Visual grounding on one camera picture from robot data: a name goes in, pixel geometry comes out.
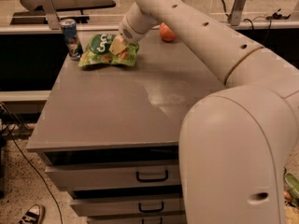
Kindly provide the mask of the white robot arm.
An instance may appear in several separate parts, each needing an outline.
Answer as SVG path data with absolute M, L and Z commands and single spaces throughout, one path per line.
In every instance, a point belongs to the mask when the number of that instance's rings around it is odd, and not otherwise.
M 298 143 L 298 70 L 182 0 L 135 0 L 113 53 L 166 23 L 224 85 L 197 102 L 178 141 L 188 224 L 286 224 L 283 170 Z

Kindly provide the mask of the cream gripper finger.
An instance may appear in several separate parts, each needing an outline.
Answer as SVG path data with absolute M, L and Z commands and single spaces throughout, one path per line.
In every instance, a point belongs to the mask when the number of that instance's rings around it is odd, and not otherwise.
M 114 55 L 118 55 L 123 52 L 126 47 L 127 41 L 121 35 L 116 35 L 110 45 L 109 51 Z

